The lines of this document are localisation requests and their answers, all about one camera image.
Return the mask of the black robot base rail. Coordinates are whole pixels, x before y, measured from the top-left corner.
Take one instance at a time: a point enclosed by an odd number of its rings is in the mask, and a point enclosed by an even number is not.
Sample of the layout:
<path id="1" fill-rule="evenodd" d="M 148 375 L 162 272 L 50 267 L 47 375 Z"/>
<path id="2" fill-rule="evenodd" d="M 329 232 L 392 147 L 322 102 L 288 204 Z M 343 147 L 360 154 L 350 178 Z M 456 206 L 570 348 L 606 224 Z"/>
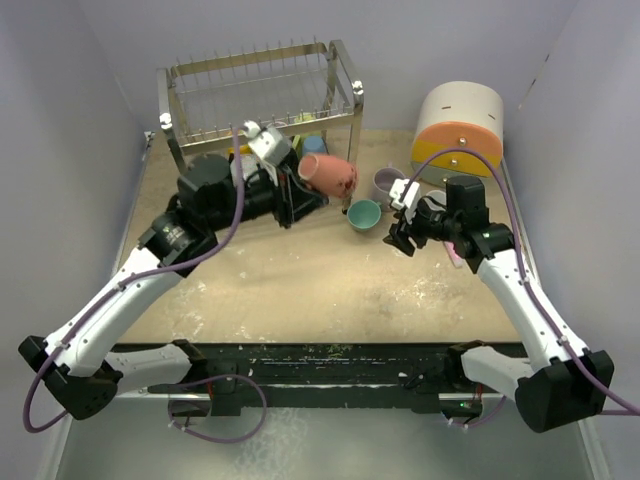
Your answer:
<path id="1" fill-rule="evenodd" d="M 471 423 L 500 403 L 487 387 L 452 381 L 442 343 L 199 343 L 207 362 L 176 385 L 138 388 L 172 399 L 211 399 L 214 416 L 244 407 L 405 409 Z"/>

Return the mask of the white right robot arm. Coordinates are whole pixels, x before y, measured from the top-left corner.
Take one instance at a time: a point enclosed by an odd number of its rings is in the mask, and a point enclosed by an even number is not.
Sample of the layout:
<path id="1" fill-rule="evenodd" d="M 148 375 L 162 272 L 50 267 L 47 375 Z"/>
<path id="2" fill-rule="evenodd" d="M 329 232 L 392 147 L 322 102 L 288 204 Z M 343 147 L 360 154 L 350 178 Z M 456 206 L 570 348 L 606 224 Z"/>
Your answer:
<path id="1" fill-rule="evenodd" d="M 523 358 L 481 341 L 450 347 L 446 383 L 456 391 L 487 386 L 515 402 L 525 424 L 542 433 L 602 413 L 614 363 L 593 352 L 562 320 L 523 260 L 511 229 L 489 218 L 485 188 L 476 177 L 446 185 L 446 202 L 422 194 L 417 182 L 396 180 L 389 192 L 395 223 L 384 241 L 407 256 L 430 240 L 449 242 L 490 289 L 519 334 Z"/>

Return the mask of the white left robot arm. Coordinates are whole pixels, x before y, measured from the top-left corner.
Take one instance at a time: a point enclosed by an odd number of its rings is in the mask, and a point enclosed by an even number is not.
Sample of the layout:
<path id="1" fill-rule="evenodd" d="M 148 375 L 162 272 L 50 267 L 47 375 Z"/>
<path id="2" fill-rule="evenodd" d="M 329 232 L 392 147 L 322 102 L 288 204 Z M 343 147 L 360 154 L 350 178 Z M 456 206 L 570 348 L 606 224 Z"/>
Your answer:
<path id="1" fill-rule="evenodd" d="M 327 196 L 300 179 L 297 166 L 288 151 L 274 169 L 243 177 L 223 156 L 196 157 L 178 178 L 167 209 L 90 304 L 48 336 L 22 341 L 21 356 L 66 413 L 84 420 L 116 395 L 145 387 L 202 387 L 212 369 L 186 340 L 134 352 L 113 348 L 157 299 L 193 272 L 201 255 L 218 249 L 218 231 L 235 231 L 238 205 L 240 221 L 271 215 L 284 228 L 324 207 Z"/>

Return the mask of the terracotta mug white inside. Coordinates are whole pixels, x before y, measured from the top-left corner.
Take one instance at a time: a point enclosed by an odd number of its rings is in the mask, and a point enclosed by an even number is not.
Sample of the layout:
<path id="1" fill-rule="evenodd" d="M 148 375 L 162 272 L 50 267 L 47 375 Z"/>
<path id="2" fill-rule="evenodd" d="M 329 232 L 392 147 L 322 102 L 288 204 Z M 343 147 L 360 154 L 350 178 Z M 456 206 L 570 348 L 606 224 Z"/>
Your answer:
<path id="1" fill-rule="evenodd" d="M 298 164 L 299 177 L 315 190 L 339 199 L 350 197 L 358 184 L 357 167 L 337 156 L 308 154 Z"/>

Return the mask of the light green mug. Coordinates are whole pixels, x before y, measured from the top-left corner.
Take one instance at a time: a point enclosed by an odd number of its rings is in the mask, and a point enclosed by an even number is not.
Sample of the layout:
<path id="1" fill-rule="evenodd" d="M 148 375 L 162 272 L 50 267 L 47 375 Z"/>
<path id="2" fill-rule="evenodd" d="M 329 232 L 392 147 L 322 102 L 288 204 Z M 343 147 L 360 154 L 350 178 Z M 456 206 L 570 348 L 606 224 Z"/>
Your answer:
<path id="1" fill-rule="evenodd" d="M 301 112 L 295 117 L 294 123 L 295 124 L 305 123 L 305 122 L 313 121 L 314 119 L 315 119 L 315 116 L 312 113 Z M 309 136 L 313 136 L 313 133 L 296 134 L 291 138 L 292 146 L 298 154 L 302 152 L 302 147 L 304 145 L 304 142 Z"/>

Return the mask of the blue cup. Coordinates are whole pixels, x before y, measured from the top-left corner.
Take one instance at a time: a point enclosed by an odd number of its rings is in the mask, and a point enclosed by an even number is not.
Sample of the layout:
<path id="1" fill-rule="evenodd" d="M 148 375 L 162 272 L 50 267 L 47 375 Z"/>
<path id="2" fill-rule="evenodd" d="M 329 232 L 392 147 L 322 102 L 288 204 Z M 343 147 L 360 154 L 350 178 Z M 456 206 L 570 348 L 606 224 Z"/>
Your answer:
<path id="1" fill-rule="evenodd" d="M 309 135 L 304 139 L 302 144 L 302 156 L 326 153 L 327 146 L 322 136 Z"/>

